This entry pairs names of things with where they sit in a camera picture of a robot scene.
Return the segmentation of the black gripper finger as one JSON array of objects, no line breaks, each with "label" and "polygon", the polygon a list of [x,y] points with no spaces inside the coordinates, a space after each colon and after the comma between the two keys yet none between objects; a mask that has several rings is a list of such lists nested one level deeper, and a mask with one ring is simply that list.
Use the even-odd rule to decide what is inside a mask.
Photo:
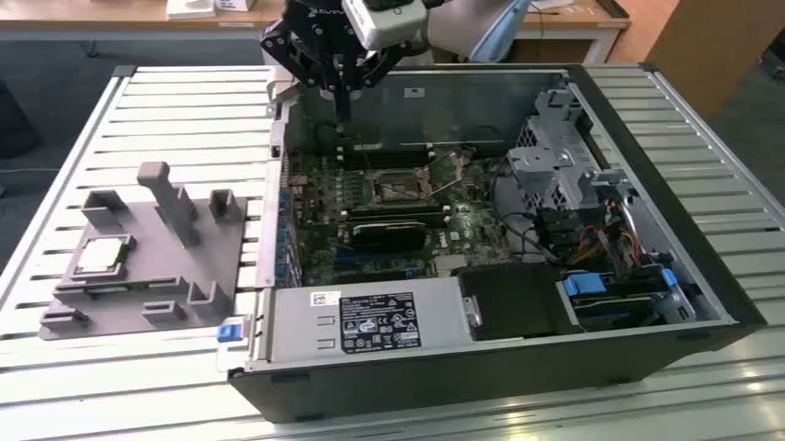
[{"label": "black gripper finger", "polygon": [[343,56],[343,120],[351,119],[351,93],[373,87],[408,53],[409,44],[399,43],[380,49],[367,59],[364,52],[352,48]]},{"label": "black gripper finger", "polygon": [[275,22],[265,28],[261,47],[300,83],[317,87],[332,97],[335,121],[343,121],[343,85],[335,59],[313,60],[283,22]]}]

